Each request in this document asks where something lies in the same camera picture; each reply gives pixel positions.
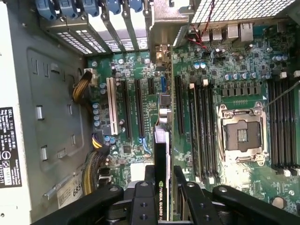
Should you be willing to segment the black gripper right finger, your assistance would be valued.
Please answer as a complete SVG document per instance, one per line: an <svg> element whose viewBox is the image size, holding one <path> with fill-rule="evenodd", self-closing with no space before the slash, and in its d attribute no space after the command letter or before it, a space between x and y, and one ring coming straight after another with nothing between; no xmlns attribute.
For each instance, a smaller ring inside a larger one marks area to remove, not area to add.
<svg viewBox="0 0 300 225"><path fill-rule="evenodd" d="M298 225L300 218L230 186L214 187L206 195L195 182L186 181L180 166L174 176L194 225Z"/></svg>

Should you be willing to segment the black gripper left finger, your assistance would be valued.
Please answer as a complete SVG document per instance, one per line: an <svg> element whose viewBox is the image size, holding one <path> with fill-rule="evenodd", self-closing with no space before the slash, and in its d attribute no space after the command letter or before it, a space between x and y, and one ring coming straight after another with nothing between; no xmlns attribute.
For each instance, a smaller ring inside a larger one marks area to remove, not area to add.
<svg viewBox="0 0 300 225"><path fill-rule="evenodd" d="M124 190L106 185L47 215L37 225L154 225L156 201L154 166L145 168L145 180Z"/></svg>

